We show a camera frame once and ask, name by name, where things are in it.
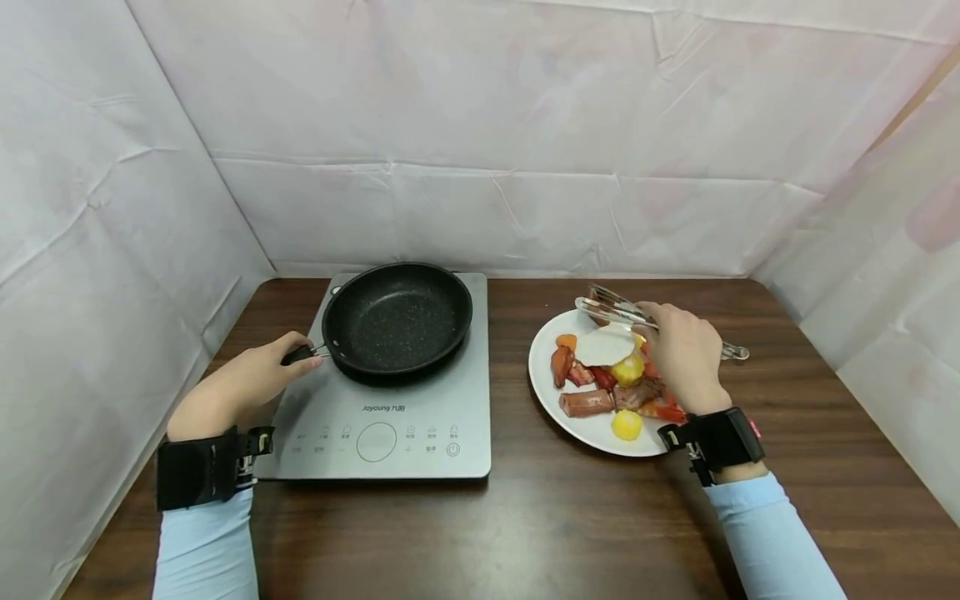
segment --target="pan handle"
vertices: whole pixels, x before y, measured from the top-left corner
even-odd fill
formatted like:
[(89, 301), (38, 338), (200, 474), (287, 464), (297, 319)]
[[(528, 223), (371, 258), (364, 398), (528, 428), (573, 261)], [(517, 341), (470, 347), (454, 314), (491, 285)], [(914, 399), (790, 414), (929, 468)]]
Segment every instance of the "pan handle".
[(283, 365), (284, 367), (289, 367), (290, 365), (296, 362), (299, 362), (301, 360), (306, 360), (307, 358), (311, 358), (313, 356), (329, 356), (330, 355), (329, 352), (321, 351), (321, 350), (326, 350), (326, 346), (320, 345), (320, 346), (314, 346), (311, 348), (310, 346), (307, 346), (306, 344), (304, 344), (299, 348), (294, 348), (289, 352), (287, 352), (283, 356), (283, 359), (280, 360), (280, 364)]

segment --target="black frying pan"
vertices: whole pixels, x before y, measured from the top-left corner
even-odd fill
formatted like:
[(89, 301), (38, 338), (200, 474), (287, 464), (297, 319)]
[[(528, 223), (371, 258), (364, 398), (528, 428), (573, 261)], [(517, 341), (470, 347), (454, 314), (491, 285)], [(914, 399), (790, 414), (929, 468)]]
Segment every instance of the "black frying pan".
[[(467, 286), (450, 271), (419, 262), (370, 269), (342, 286), (326, 305), (324, 345), (347, 376), (396, 382), (428, 372), (464, 341), (473, 317)], [(282, 364), (308, 358), (303, 346)]]

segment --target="kitchen tongs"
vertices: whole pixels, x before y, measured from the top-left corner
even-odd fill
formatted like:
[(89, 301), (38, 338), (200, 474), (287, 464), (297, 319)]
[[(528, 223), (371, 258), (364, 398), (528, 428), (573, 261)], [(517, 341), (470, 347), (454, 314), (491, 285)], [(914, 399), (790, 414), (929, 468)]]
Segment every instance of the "kitchen tongs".
[[(624, 325), (640, 324), (660, 329), (646, 311), (619, 294), (596, 283), (591, 283), (588, 289), (589, 298), (578, 298), (574, 301), (578, 310), (603, 321)], [(721, 357), (725, 360), (747, 360), (750, 358), (750, 351), (724, 342)]]

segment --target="hand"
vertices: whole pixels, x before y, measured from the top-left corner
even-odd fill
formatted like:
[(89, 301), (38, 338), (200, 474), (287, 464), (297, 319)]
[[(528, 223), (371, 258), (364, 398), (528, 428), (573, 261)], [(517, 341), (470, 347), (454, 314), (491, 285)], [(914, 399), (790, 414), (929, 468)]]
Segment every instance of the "hand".
[(245, 410), (266, 404), (291, 381), (323, 363), (323, 358), (314, 357), (280, 365), (284, 354), (304, 344), (313, 346), (291, 331), (266, 346), (244, 350), (186, 395), (167, 424), (167, 437), (180, 442), (222, 435)]
[(720, 386), (723, 342), (713, 325), (673, 304), (637, 306), (653, 317), (660, 331), (643, 325), (634, 330), (647, 339), (650, 358), (684, 410), (706, 415), (730, 408), (730, 395)]

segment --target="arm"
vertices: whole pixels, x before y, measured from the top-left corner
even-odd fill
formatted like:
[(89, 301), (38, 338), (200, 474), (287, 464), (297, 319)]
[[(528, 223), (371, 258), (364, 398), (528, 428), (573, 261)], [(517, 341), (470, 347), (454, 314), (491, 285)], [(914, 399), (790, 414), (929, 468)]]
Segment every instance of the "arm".
[(253, 489), (227, 502), (163, 514), (154, 600), (256, 600)]
[[(722, 342), (711, 324), (652, 302), (639, 304), (659, 331), (641, 327), (660, 376), (689, 413), (732, 406), (718, 374)], [(713, 473), (706, 488), (751, 600), (840, 600), (844, 591), (773, 473), (762, 462)]]
[(748, 598), (847, 597), (773, 473), (705, 491)]
[[(313, 346), (288, 333), (226, 363), (183, 399), (167, 425), (167, 438), (181, 442), (223, 435), (290, 381), (320, 366), (319, 358), (280, 366), (284, 354), (303, 344)], [(227, 502), (163, 513), (154, 600), (256, 600), (252, 502), (253, 489), (247, 488)]]

